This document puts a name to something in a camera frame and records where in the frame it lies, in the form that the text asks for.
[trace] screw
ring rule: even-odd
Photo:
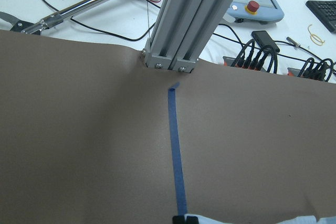
[[[185,72],[186,70],[187,70],[186,67],[180,67],[180,68],[178,69],[179,72]]]
[[[161,63],[157,63],[157,64],[155,64],[155,68],[161,69],[161,68],[163,68],[163,65]]]

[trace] red emergency stop button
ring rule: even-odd
[[[248,2],[248,5],[245,6],[245,10],[248,13],[256,14],[259,7],[260,7],[260,5],[257,2],[251,0],[250,2]]]

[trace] black keyboard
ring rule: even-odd
[[[336,1],[313,1],[306,2],[306,6],[324,24],[329,32],[336,32]]]

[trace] blue tape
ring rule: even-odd
[[[184,190],[179,131],[177,129],[177,116],[176,116],[176,88],[179,85],[180,83],[178,82],[168,89],[168,113],[169,113],[170,141],[172,145],[177,212],[178,215],[185,215],[188,211]]]

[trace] metal rod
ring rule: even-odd
[[[22,30],[21,33],[24,34],[33,34],[34,32],[40,30],[45,30],[52,28],[68,19],[73,18],[74,16],[86,12],[97,5],[100,5],[108,0],[83,0],[79,3],[76,3],[72,6],[69,6],[63,10],[55,12],[47,17],[42,18],[39,22],[27,27]]]

